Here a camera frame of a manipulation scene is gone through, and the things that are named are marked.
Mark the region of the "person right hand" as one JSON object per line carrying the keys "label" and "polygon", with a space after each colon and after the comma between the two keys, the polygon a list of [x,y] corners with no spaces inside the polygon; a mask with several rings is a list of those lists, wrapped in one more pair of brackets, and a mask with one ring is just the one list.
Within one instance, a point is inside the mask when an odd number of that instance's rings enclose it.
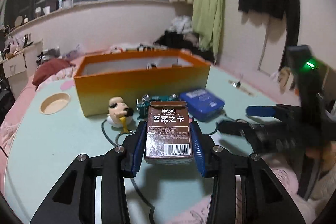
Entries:
{"label": "person right hand", "polygon": [[306,156],[321,161],[322,172],[330,171],[335,166],[335,142],[332,141],[323,148],[307,148]]}

